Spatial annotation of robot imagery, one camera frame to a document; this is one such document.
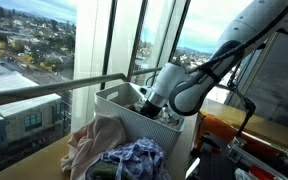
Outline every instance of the cloudy sky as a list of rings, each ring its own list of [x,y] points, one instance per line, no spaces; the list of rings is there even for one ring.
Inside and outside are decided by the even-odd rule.
[[[0,5],[58,21],[76,22],[76,1],[78,0],[0,0]],[[192,0],[184,23],[178,46],[204,52],[213,52],[217,39],[225,27],[252,0]],[[163,8],[169,11],[172,0],[150,0],[142,39],[154,43],[159,33],[160,19],[165,18]]]

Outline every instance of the red object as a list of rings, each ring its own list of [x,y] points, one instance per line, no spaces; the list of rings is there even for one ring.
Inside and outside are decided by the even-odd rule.
[[[259,180],[274,180],[275,176],[262,168],[251,166],[249,172],[257,177]]]

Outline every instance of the metal railing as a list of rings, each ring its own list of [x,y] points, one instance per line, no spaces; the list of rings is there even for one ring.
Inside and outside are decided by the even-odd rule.
[[[72,80],[68,82],[59,82],[54,84],[0,91],[0,105],[27,100],[53,93],[68,91],[85,86],[91,86],[118,79],[121,79],[124,82],[127,81],[127,78],[123,73],[117,73],[112,75]]]

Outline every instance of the plaid fabric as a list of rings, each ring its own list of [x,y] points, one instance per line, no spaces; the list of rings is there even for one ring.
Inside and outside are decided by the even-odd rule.
[[[168,180],[164,169],[164,151],[153,140],[139,139],[119,149],[112,149],[102,155],[102,160],[118,164],[115,179],[121,179],[122,169],[133,179]]]

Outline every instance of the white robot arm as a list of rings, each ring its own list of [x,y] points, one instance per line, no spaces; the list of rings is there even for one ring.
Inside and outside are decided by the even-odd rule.
[[[179,115],[197,113],[207,93],[277,31],[288,34],[288,0],[254,0],[226,28],[218,50],[194,76],[173,63],[163,67],[141,114],[153,118],[167,103]]]

